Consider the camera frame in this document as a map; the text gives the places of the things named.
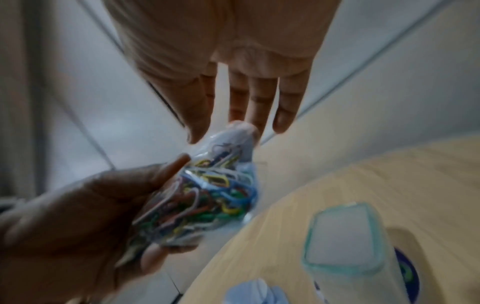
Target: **person's right hand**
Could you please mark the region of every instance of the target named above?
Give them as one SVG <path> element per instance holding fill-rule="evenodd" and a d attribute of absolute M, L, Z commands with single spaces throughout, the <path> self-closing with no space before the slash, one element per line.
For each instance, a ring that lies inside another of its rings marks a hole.
<path fill-rule="evenodd" d="M 104 3 L 125 55 L 166 98 L 195 143 L 210 126 L 218 62 L 228 65 L 229 120 L 246 118 L 262 133 L 279 84 L 273 129 L 285 132 L 340 0 Z"/>

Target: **clear plastic container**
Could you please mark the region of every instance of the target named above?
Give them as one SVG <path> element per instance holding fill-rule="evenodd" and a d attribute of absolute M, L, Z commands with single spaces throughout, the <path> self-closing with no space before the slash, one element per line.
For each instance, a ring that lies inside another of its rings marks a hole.
<path fill-rule="evenodd" d="M 326 303 L 409 303 L 394 248 L 378 213 L 367 203 L 316 214 L 302 263 Z"/>

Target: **container lid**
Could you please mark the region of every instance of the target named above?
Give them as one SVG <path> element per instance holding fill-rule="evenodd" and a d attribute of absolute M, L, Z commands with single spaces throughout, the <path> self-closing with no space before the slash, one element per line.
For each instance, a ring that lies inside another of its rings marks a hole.
<path fill-rule="evenodd" d="M 313 217 L 302 263 L 308 271 L 363 275 L 381 268 L 384 248 L 376 211 L 367 203 L 353 203 Z"/>

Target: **plastic bag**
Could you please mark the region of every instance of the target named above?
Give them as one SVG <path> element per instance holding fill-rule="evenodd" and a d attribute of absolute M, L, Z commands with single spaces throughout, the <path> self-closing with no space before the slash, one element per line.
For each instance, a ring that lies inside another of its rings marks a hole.
<path fill-rule="evenodd" d="M 129 247 L 196 245 L 209 231 L 242 221 L 259 198 L 255 126 L 233 122 L 153 195 L 132 223 Z"/>

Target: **round table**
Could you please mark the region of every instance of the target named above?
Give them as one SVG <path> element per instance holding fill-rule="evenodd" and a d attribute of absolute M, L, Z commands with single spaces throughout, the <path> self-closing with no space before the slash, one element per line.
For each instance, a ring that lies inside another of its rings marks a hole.
<path fill-rule="evenodd" d="M 316 180 L 257 216 L 203 269 L 181 304 L 221 303 L 241 282 L 279 285 L 291 304 L 320 303 L 301 266 L 319 210 L 371 203 L 419 270 L 430 303 L 480 302 L 480 136 L 396 151 Z"/>

